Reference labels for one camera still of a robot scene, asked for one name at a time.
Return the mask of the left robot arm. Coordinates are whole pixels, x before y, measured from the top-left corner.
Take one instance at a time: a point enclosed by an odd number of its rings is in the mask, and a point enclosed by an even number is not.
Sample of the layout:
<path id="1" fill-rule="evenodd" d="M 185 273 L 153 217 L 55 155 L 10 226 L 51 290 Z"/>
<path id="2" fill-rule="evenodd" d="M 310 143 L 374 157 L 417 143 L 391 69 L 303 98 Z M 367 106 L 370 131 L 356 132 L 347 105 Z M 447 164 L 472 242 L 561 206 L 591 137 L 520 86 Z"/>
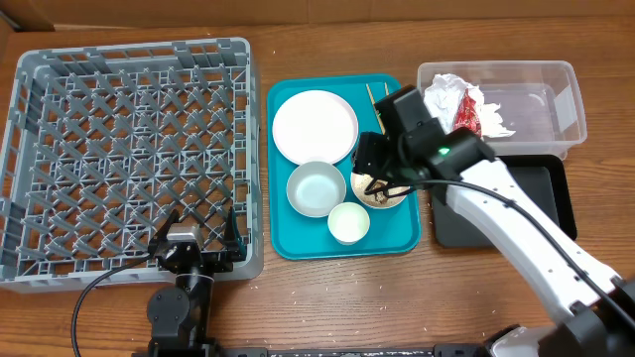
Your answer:
<path id="1" fill-rule="evenodd" d="M 176 275 L 175 283 L 154 293 L 147 305 L 151 323 L 149 356 L 221 356 L 222 348 L 207 335 L 214 276 L 230 273 L 246 258 L 246 245 L 230 210 L 220 239 L 222 249 L 205 253 L 200 228 L 179 222 L 173 210 L 157 231 L 149 252 L 159 266 Z"/>

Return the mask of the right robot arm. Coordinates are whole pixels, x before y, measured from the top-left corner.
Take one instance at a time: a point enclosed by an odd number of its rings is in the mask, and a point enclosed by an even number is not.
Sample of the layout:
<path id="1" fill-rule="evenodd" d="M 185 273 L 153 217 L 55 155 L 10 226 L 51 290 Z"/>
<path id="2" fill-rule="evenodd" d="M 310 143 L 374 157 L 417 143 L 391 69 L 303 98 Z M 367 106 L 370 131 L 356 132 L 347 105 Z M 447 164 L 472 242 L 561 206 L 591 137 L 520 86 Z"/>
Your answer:
<path id="1" fill-rule="evenodd" d="M 465 127 L 450 133 L 408 85 L 374 105 L 383 133 L 363 132 L 353 170 L 381 192 L 444 186 L 444 202 L 478 228 L 546 309 L 546 328 L 509 326 L 476 356 L 631 356 L 634 284 L 572 241 L 520 188 L 504 162 Z"/>

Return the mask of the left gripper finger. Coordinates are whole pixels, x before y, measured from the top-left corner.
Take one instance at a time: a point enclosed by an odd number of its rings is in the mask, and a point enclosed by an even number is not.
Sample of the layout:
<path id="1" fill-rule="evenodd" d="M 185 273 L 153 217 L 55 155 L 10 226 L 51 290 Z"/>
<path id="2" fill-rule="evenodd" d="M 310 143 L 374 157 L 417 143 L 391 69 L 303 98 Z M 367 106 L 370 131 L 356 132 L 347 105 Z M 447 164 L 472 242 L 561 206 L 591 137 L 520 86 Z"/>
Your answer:
<path id="1" fill-rule="evenodd" d="M 180 219 L 180 214 L 176 209 L 173 209 L 165 223 L 157 230 L 153 238 L 149 241 L 148 253 L 154 256 L 161 244 L 167 240 L 168 233 L 173 224 L 177 223 Z"/>
<path id="2" fill-rule="evenodd" d="M 227 260 L 231 262 L 241 262 L 246 258 L 246 245 L 241 238 L 236 218 L 234 207 L 231 206 L 222 236 L 224 252 L 226 253 Z"/>

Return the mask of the white cup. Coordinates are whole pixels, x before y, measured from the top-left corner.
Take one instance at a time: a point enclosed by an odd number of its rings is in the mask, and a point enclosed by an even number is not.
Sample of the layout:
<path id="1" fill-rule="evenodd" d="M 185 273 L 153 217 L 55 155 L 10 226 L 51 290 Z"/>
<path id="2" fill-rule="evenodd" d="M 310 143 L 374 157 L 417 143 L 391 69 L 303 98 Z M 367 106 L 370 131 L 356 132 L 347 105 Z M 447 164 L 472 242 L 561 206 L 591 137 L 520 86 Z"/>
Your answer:
<path id="1" fill-rule="evenodd" d="M 353 245 L 360 241 L 370 229 L 370 216 L 359 204 L 343 202 L 328 215 L 330 234 L 342 245 Z"/>

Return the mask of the white round plate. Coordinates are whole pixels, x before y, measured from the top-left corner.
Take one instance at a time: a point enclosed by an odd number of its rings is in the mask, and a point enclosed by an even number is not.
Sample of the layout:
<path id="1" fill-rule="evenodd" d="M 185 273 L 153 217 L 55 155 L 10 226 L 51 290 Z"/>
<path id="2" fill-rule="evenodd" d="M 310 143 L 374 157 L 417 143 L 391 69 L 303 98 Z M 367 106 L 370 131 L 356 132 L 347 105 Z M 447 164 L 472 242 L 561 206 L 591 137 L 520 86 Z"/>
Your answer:
<path id="1" fill-rule="evenodd" d="M 278 151 L 296 165 L 319 161 L 336 164 L 353 149 L 358 120 L 350 104 L 325 90 L 307 90 L 277 110 L 272 135 Z"/>

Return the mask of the grey-green bowl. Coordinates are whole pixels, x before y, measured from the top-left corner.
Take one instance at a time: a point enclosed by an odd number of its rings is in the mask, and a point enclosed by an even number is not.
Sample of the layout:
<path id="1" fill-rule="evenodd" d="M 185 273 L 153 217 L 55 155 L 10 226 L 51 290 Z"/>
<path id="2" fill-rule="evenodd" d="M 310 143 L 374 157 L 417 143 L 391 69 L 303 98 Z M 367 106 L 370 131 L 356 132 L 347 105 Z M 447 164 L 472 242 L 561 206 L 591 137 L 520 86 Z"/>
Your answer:
<path id="1" fill-rule="evenodd" d="M 346 182 L 335 166 L 325 162 L 308 162 L 293 170 L 287 181 L 286 194 L 298 213 L 321 218 L 344 202 Z"/>

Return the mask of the pink bowl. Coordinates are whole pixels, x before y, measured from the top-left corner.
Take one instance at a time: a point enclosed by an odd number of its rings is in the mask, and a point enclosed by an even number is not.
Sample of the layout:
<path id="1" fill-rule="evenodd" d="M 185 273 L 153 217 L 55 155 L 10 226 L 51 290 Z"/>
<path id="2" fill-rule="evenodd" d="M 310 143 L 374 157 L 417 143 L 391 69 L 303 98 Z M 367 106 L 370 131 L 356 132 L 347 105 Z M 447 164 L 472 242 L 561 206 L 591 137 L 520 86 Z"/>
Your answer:
<path id="1" fill-rule="evenodd" d="M 365 194 L 364 188 L 370 183 L 372 177 L 369 175 L 359 175 L 352 173 L 350 183 L 353 194 L 366 206 L 376 209 L 388 209 L 400 204 L 406 196 L 391 197 L 385 204 L 378 204 L 374 199 L 374 194 Z"/>

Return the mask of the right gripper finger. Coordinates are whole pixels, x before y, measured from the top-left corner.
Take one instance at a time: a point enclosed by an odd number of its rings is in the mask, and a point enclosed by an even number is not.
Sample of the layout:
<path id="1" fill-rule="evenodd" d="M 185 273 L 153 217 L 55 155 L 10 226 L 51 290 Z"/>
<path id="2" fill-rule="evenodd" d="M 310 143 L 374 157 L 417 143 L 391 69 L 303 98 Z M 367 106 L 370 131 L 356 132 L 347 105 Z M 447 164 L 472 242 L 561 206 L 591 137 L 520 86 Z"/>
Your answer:
<path id="1" fill-rule="evenodd" d="M 370 183 L 364 188 L 365 194 L 387 193 L 390 187 L 384 180 L 372 178 Z"/>
<path id="2" fill-rule="evenodd" d="M 388 188 L 388 184 L 383 181 L 378 181 L 376 188 L 378 189 L 376 193 L 378 197 L 399 197 L 409 194 L 412 191 L 409 186 L 391 186 Z"/>

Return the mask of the red snack wrapper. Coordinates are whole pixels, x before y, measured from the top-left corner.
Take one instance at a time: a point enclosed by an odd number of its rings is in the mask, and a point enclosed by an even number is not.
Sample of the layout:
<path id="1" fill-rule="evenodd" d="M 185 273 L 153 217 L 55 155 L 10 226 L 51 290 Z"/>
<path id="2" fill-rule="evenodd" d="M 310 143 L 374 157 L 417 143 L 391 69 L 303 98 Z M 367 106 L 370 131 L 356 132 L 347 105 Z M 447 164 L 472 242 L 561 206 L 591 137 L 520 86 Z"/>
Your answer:
<path id="1" fill-rule="evenodd" d="M 468 89 L 463 92 L 452 123 L 453 131 L 460 128 L 467 128 L 477 136 L 482 136 L 476 101 L 470 96 Z"/>

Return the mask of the white napkin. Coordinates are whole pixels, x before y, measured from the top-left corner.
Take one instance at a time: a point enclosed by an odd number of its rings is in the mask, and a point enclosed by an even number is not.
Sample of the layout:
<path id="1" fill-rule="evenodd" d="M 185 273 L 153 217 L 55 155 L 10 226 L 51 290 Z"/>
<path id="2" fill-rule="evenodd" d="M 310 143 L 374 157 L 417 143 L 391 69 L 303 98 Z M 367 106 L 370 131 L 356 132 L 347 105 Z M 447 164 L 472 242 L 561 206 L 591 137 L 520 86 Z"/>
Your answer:
<path id="1" fill-rule="evenodd" d="M 480 120 L 481 138 L 507 138 L 515 134 L 514 130 L 503 125 L 498 113 L 500 104 L 487 102 L 484 92 L 461 77 L 447 73 L 436 74 L 433 82 L 424 90 L 424 102 L 433 117 L 437 118 L 446 133 L 452 132 L 452 123 L 463 92 L 468 89 L 476 101 L 476 110 Z"/>

